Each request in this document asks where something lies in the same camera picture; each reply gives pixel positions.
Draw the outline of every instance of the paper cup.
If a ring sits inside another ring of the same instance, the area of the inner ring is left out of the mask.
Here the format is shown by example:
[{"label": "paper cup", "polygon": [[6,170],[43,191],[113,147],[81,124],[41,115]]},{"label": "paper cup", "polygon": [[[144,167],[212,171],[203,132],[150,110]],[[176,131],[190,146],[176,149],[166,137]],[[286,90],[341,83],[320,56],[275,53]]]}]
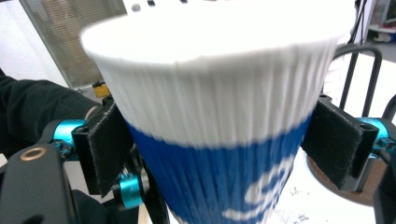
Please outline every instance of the paper cup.
[{"label": "paper cup", "polygon": [[342,2],[187,4],[84,31],[84,49],[180,223],[271,214],[350,28]]}]

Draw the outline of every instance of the black plastic part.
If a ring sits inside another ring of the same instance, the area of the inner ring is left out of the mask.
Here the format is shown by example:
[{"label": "black plastic part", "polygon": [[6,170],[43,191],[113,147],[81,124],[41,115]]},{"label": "black plastic part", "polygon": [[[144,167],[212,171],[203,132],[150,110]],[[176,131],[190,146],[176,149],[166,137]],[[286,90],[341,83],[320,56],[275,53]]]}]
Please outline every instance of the black plastic part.
[{"label": "black plastic part", "polygon": [[105,98],[103,108],[72,135],[90,194],[107,195],[134,144],[114,100]]},{"label": "black plastic part", "polygon": [[[21,159],[23,153],[38,147],[46,149],[42,156]],[[78,223],[57,147],[36,144],[9,158],[1,192],[0,223]]]},{"label": "black plastic part", "polygon": [[382,115],[383,119],[393,120],[396,113],[396,95],[394,95],[385,107],[384,114]]},{"label": "black plastic part", "polygon": [[[149,189],[144,191],[142,181],[139,181],[140,196],[142,197],[143,203],[148,209],[148,214],[153,224],[169,224],[169,216],[167,206],[160,190],[158,189],[157,183],[154,180],[153,175],[149,171],[149,168],[144,163],[140,152],[136,146],[129,152],[128,159],[125,162],[125,166],[128,170],[141,177],[142,172],[146,172],[148,175]],[[123,209],[123,202],[120,196],[120,186],[116,185],[113,189],[114,198],[120,209]]]},{"label": "black plastic part", "polygon": [[320,97],[302,148],[340,190],[359,191],[378,129]]},{"label": "black plastic part", "polygon": [[351,61],[349,64],[347,75],[346,75],[346,82],[344,85],[343,95],[341,97],[341,101],[340,101],[340,105],[339,105],[339,107],[341,109],[344,109],[346,106],[346,103],[347,103],[347,96],[349,94],[350,84],[352,82],[353,74],[355,72],[356,62],[358,60],[359,54],[362,51],[372,52],[375,56],[373,69],[372,69],[372,73],[370,76],[369,87],[367,89],[366,99],[364,102],[363,111],[361,113],[362,117],[368,117],[369,113],[370,113],[370,107],[371,107],[371,104],[373,101],[374,93],[375,93],[376,82],[378,80],[379,69],[381,68],[381,63],[382,63],[381,51],[375,47],[372,47],[372,46],[344,45],[344,46],[339,47],[336,50],[333,58],[336,59],[340,56],[352,53]]}]

